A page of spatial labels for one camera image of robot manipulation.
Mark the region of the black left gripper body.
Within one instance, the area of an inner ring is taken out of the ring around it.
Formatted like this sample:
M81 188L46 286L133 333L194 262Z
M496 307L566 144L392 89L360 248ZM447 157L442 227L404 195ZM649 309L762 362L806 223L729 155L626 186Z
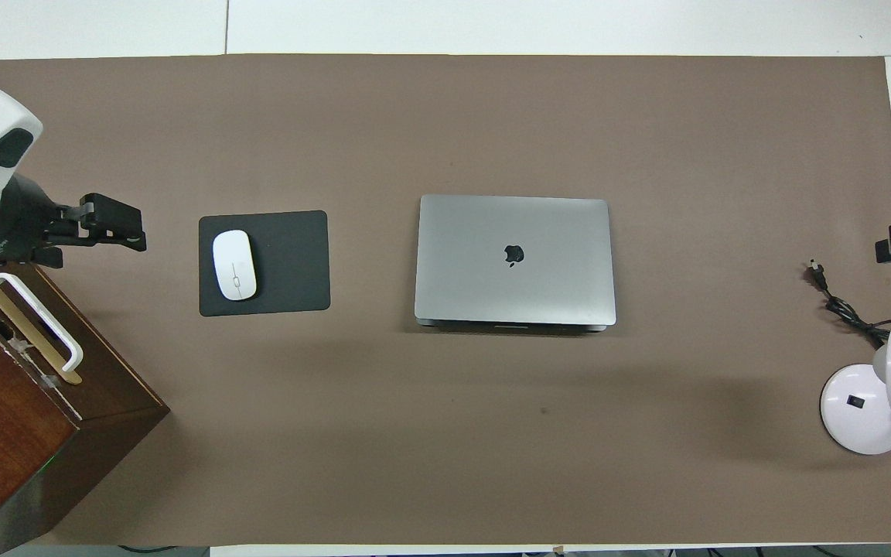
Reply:
M68 206L53 202L35 181L12 176L5 187L5 258L15 263L63 267L63 251L71 244L77 223L65 218Z

